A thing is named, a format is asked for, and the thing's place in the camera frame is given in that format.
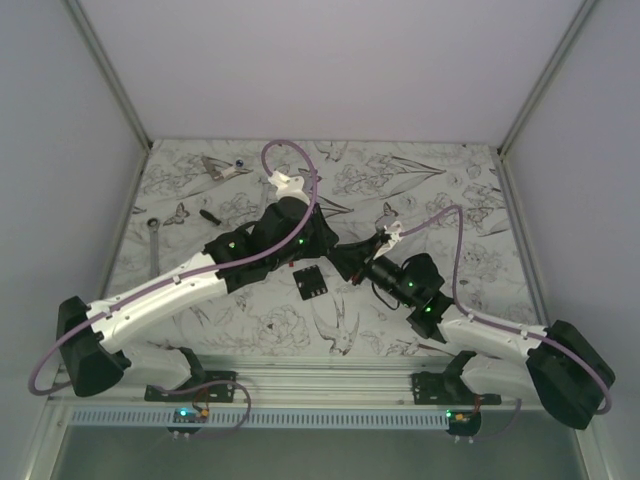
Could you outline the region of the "black fuse box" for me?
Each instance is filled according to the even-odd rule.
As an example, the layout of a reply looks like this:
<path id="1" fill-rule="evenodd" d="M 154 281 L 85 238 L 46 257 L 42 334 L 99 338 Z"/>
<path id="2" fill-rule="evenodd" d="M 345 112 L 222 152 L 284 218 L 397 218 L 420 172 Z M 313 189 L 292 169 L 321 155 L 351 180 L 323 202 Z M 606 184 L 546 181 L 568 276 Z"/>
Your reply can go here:
<path id="1" fill-rule="evenodd" d="M 328 292 L 324 277 L 317 265 L 294 271 L 293 278 L 303 301 L 311 300 Z"/>

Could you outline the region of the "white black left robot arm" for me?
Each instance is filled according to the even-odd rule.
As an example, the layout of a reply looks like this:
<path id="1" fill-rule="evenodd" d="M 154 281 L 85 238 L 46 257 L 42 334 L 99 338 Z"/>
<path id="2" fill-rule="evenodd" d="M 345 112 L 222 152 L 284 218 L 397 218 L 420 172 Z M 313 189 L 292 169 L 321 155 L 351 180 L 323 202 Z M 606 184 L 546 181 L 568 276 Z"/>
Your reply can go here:
<path id="1" fill-rule="evenodd" d="M 285 197 L 259 220 L 219 235 L 180 266 L 118 298 L 63 301 L 56 337 L 74 393 L 90 397 L 119 383 L 135 364 L 126 347 L 155 323 L 260 282 L 290 262 L 323 257 L 338 240 L 320 207 Z"/>

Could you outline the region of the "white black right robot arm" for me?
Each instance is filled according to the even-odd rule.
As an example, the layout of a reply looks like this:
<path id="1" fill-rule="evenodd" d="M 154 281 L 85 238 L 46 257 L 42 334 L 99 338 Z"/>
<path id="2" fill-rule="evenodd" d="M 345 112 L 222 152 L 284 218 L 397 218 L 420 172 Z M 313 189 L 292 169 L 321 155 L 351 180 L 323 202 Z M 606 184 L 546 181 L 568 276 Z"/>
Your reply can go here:
<path id="1" fill-rule="evenodd" d="M 388 239 L 338 245 L 328 258 L 345 280 L 368 280 L 410 309 L 407 320 L 419 336 L 457 349 L 444 373 L 449 401 L 462 405 L 485 394 L 533 401 L 578 430 L 610 411 L 615 374 L 573 324 L 525 325 L 459 305 L 443 293 L 428 254 L 396 264 L 385 255 Z"/>

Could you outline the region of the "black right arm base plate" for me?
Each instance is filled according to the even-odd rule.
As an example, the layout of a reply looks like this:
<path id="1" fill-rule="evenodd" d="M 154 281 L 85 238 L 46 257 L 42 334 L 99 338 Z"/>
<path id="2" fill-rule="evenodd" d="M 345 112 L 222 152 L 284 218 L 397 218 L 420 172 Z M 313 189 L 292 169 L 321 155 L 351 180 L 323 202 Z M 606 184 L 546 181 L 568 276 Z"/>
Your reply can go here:
<path id="1" fill-rule="evenodd" d="M 410 376 L 411 392 L 416 405 L 474 406 L 500 405 L 501 397 L 495 394 L 475 394 L 458 377 L 427 371 Z"/>

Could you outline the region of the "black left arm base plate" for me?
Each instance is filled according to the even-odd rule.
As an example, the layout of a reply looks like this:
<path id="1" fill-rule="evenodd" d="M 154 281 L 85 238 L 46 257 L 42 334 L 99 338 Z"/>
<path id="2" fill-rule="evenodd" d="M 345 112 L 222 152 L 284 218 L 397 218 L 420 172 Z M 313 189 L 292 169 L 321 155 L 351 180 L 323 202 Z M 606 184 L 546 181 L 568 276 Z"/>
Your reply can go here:
<path id="1" fill-rule="evenodd" d="M 234 400 L 237 380 L 235 371 L 205 372 L 203 380 L 189 380 L 177 388 L 177 394 L 166 394 L 148 385 L 145 389 L 144 400 L 147 402 L 165 403 L 232 403 Z"/>

